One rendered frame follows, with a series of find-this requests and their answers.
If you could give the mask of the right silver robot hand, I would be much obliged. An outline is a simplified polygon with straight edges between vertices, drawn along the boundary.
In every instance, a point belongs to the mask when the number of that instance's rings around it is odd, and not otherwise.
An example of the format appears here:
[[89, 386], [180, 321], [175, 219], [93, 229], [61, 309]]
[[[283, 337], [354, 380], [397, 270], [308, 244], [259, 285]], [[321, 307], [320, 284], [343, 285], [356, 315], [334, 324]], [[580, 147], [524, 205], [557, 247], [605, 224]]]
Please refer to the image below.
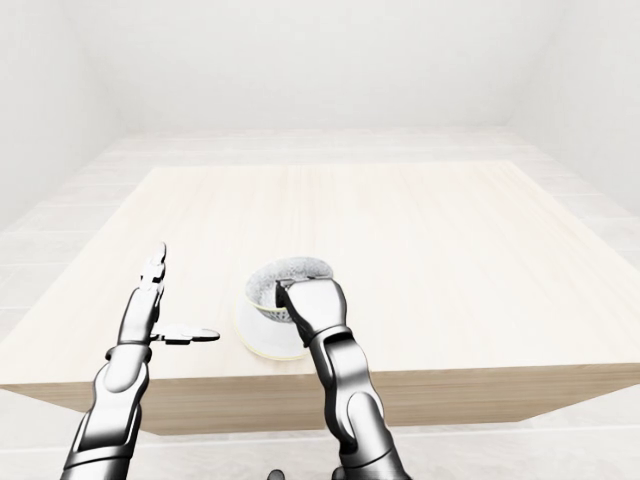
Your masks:
[[286, 309], [305, 347], [324, 331], [346, 327], [346, 298], [333, 278], [277, 280], [275, 299]]

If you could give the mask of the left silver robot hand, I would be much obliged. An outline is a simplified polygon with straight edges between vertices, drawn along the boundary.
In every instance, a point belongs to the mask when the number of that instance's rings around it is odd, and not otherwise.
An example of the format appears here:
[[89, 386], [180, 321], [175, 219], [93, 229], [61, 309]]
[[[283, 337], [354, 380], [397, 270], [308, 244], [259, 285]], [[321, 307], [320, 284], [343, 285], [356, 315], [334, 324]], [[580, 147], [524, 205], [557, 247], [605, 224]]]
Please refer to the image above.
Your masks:
[[167, 246], [160, 242], [146, 261], [140, 280], [131, 293], [121, 321], [118, 343], [149, 345], [160, 341], [167, 345], [188, 345], [192, 342], [214, 342], [221, 335], [212, 329], [184, 324], [161, 324], [160, 304], [164, 294]]

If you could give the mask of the white plate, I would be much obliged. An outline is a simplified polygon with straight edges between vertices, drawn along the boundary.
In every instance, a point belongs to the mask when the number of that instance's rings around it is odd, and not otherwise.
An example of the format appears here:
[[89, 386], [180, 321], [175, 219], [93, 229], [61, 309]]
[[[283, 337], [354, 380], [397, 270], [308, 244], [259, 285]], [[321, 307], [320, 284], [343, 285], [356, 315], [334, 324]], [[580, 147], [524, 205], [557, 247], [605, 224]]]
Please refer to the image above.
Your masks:
[[266, 318], [243, 295], [236, 302], [234, 325], [245, 347], [263, 358], [293, 361], [308, 354], [294, 323]]

